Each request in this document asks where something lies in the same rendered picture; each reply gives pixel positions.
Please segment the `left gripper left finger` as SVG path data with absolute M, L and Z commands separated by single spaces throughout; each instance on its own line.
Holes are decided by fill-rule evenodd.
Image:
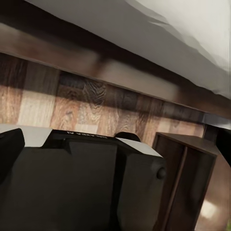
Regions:
M 21 128 L 0 133 L 0 185 L 24 147 L 25 139 Z

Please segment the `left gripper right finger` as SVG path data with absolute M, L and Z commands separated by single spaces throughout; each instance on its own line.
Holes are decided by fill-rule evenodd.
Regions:
M 231 130 L 220 128 L 217 138 L 216 146 L 222 153 L 228 164 L 231 166 Z

